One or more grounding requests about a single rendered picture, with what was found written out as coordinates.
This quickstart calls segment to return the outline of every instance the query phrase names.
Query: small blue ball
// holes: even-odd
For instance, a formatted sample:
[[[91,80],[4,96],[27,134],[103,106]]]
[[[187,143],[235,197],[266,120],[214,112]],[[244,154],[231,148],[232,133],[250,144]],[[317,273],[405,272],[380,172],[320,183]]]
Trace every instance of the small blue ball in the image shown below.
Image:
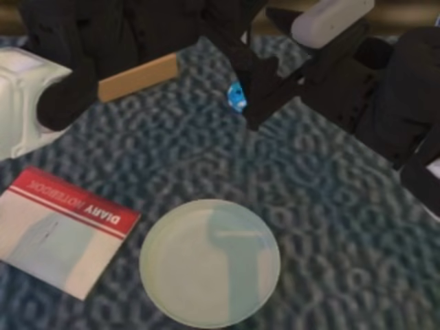
[[[242,113],[248,102],[239,82],[234,82],[228,91],[229,105],[238,113]]]

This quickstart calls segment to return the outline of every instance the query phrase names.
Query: gray textured fabric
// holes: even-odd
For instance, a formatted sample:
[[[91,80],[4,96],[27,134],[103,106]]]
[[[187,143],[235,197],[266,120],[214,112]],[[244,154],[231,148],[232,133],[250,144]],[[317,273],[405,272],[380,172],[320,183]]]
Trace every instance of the gray textured fabric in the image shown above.
[[[280,56],[283,74],[302,61],[284,38],[255,48]],[[32,164],[143,214],[86,302],[0,264],[0,330],[187,329],[154,308],[138,256],[155,221],[202,198],[255,211],[280,245],[276,293],[233,329],[438,329],[440,224],[389,165],[298,101],[246,132],[225,97],[234,75],[208,42],[180,67],[179,79],[96,104],[53,145],[0,164],[1,191]]]

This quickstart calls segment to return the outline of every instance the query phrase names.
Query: notebook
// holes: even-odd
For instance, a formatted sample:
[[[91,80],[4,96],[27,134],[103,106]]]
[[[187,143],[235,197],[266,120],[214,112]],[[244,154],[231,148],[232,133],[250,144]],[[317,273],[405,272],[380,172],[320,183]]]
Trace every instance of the notebook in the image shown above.
[[[27,168],[0,196],[0,260],[84,300],[139,217]]]

